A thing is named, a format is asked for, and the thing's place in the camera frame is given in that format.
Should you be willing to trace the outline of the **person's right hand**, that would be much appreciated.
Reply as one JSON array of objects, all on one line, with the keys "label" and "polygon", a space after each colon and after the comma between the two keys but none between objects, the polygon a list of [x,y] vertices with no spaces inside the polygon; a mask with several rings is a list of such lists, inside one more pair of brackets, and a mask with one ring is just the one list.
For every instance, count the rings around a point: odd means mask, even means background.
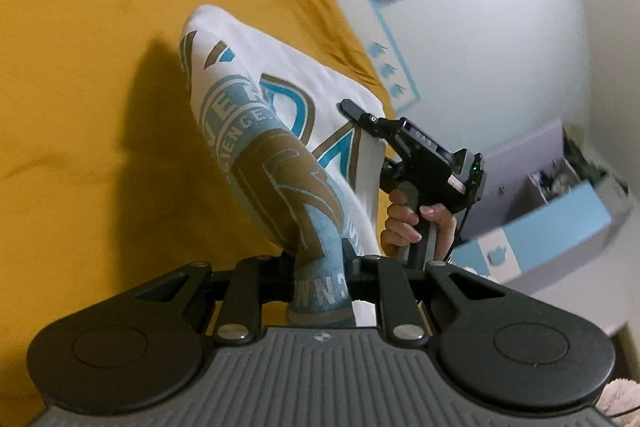
[{"label": "person's right hand", "polygon": [[418,211],[408,206],[408,197],[399,188],[390,192],[390,205],[381,233],[380,244],[387,257],[395,258],[401,248],[417,244],[422,239],[416,228],[420,219],[434,223],[437,227],[434,259],[444,261],[454,243],[457,219],[443,205],[421,206]]}]

